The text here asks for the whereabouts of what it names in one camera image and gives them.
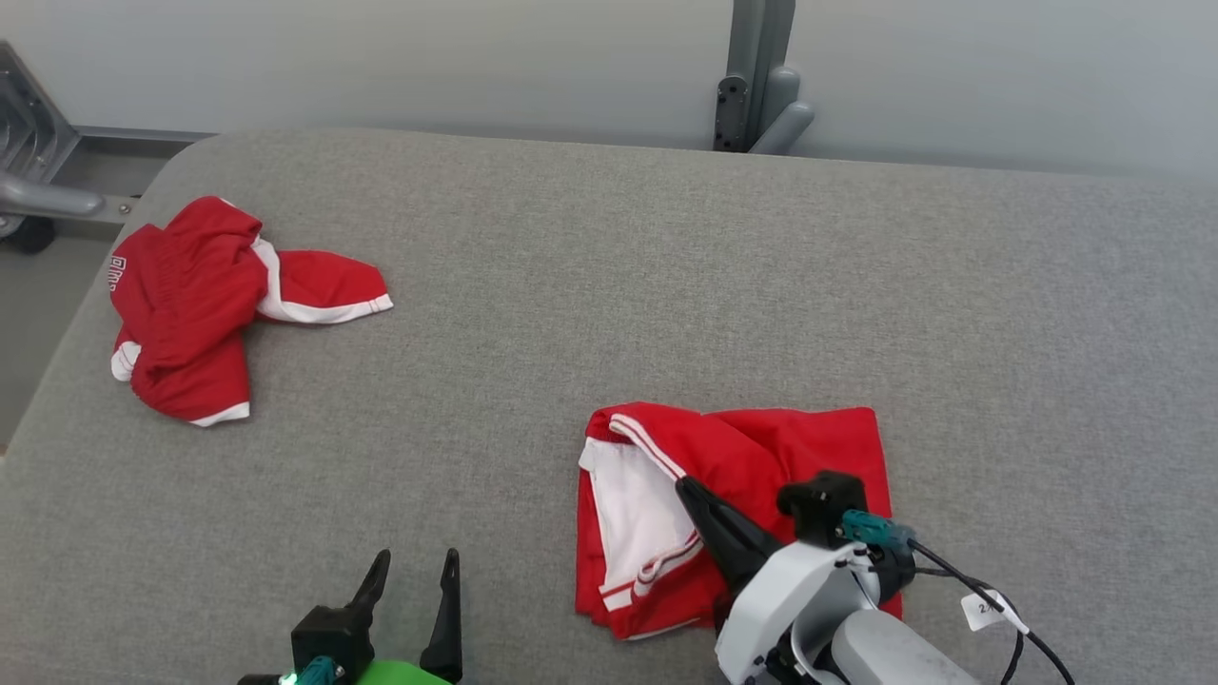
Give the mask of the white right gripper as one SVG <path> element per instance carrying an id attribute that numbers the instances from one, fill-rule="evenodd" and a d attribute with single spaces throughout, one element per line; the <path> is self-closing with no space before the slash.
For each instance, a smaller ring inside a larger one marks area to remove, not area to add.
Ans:
<path id="1" fill-rule="evenodd" d="M 778 538 L 703 481 L 678 479 L 676 495 L 734 601 L 715 644 L 719 670 L 728 683 L 764 683 L 766 655 L 789 648 L 797 675 L 844 685 L 839 676 L 815 672 L 812 663 L 843 620 L 879 605 L 879 584 L 864 542 L 836 550 L 792 542 L 782 548 Z M 748 581 L 753 572 L 756 577 Z"/>

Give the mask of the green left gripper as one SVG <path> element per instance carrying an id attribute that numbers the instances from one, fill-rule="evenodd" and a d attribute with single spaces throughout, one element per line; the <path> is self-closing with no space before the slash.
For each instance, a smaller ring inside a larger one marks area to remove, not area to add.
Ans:
<path id="1" fill-rule="evenodd" d="M 391 564 L 391 551 L 382 548 L 365 572 L 361 587 L 347 605 L 352 616 L 371 619 L 382 598 Z M 429 644 L 421 651 L 421 667 L 404 659 L 374 659 L 354 685 L 454 685 L 462 681 L 462 586 L 460 551 L 448 548 L 440 577 L 438 616 Z"/>

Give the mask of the red basketball jersey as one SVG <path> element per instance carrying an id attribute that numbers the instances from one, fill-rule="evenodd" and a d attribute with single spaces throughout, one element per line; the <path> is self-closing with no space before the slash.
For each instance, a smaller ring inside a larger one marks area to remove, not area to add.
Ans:
<path id="1" fill-rule="evenodd" d="M 892 516 L 875 410 L 745 408 L 700 413 L 665 403 L 597 410 L 579 458 L 575 608 L 618 640 L 713 626 L 728 586 L 676 481 L 702 481 L 780 542 L 795 525 L 777 495 L 822 470 L 864 481 L 867 509 Z"/>

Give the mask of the red shorts white trim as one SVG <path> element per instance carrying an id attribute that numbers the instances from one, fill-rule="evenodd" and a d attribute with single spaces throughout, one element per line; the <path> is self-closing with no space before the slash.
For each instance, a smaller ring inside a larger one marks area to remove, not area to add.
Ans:
<path id="1" fill-rule="evenodd" d="M 392 310 L 374 264 L 283 251 L 262 230 L 244 208 L 205 196 L 110 255 L 106 282 L 119 317 L 110 373 L 149 408 L 195 427 L 246 421 L 248 325 L 334 325 Z"/>

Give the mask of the grey metal stand base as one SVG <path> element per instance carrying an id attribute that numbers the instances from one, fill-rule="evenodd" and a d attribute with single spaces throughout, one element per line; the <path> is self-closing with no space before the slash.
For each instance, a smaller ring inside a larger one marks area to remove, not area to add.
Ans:
<path id="1" fill-rule="evenodd" d="M 33 255 L 54 243 L 56 219 L 125 222 L 136 197 L 54 183 L 78 143 L 12 44 L 0 40 L 0 244 Z"/>

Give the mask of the grey metal partition post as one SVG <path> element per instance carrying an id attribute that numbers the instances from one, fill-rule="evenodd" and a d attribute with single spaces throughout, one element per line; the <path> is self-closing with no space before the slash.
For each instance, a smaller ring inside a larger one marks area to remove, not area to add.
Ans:
<path id="1" fill-rule="evenodd" d="M 786 65 L 795 12 L 797 0 L 734 0 L 714 151 L 786 155 L 815 119 L 800 74 Z"/>

